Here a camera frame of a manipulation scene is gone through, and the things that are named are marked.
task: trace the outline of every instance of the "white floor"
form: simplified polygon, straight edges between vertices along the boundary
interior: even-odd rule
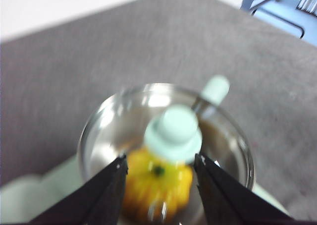
[[[133,0],[1,0],[1,42]],[[235,8],[242,0],[222,0]]]

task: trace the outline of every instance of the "gray table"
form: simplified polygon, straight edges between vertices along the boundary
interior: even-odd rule
[[[215,73],[258,182],[317,220],[317,49],[216,0],[139,0],[1,46],[1,182],[76,152],[90,113],[135,85]]]

